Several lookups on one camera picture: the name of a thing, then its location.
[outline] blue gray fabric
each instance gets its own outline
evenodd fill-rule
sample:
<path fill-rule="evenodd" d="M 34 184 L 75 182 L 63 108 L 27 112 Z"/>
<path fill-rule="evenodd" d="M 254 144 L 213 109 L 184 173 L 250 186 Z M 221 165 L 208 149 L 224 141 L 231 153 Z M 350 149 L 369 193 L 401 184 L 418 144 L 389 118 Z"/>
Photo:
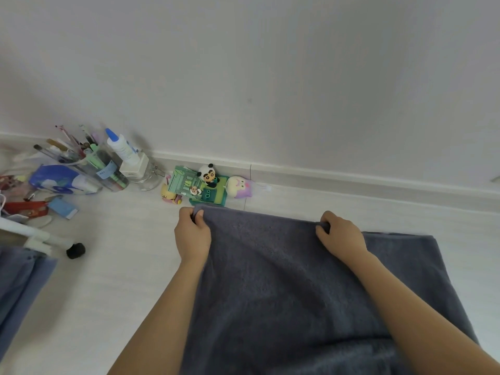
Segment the blue gray fabric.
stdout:
<path fill-rule="evenodd" d="M 27 248 L 0 246 L 0 360 L 56 264 Z"/>
<path fill-rule="evenodd" d="M 354 274 L 317 223 L 204 209 L 212 233 L 182 374 L 408 374 Z M 368 250 L 474 340 L 432 236 L 364 233 Z"/>

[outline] forearm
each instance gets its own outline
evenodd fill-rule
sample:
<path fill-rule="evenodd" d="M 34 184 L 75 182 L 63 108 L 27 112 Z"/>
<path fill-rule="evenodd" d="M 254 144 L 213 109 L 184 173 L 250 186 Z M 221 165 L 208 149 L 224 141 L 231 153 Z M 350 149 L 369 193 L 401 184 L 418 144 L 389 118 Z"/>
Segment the forearm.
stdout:
<path fill-rule="evenodd" d="M 350 268 L 416 373 L 500 373 L 494 359 L 406 287 L 374 255 L 367 252 Z"/>
<path fill-rule="evenodd" d="M 203 265 L 181 263 L 108 375 L 177 374 Z"/>

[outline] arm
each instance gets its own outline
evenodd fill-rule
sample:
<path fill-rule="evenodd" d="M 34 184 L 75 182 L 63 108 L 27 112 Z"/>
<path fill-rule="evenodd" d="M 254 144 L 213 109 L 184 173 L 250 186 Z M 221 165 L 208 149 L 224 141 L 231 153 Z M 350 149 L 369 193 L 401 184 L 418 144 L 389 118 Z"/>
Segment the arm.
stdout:
<path fill-rule="evenodd" d="M 332 212 L 325 212 L 321 221 L 329 222 L 330 234 L 317 226 L 316 235 L 358 277 L 417 374 L 500 374 L 493 358 L 368 252 L 352 222 Z"/>
<path fill-rule="evenodd" d="M 210 248 L 203 210 L 191 221 L 192 208 L 179 210 L 175 228 L 180 266 L 159 300 L 123 349 L 108 375 L 177 374 L 198 280 Z"/>

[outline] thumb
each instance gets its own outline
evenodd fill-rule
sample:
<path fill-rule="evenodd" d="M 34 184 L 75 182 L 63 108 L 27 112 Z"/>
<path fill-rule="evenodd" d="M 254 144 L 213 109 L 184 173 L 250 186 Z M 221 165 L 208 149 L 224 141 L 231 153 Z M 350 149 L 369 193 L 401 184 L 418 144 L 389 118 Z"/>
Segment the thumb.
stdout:
<path fill-rule="evenodd" d="M 204 213 L 204 211 L 202 209 L 195 216 L 195 223 L 196 223 L 197 227 L 200 227 L 200 228 L 208 227 L 207 224 L 205 223 L 205 221 L 203 221 L 203 213 Z"/>
<path fill-rule="evenodd" d="M 316 236 L 320 239 L 321 243 L 324 246 L 327 245 L 328 234 L 319 225 L 316 225 Z"/>

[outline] blue nozzle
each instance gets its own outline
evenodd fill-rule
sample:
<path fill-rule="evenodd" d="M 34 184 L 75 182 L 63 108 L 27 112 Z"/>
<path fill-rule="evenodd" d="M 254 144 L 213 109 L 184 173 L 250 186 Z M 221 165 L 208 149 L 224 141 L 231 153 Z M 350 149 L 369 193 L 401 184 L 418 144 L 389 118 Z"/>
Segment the blue nozzle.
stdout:
<path fill-rule="evenodd" d="M 120 139 L 115 133 L 113 133 L 111 129 L 106 128 L 106 134 L 108 134 L 109 139 L 111 139 L 113 142 L 116 142 Z"/>

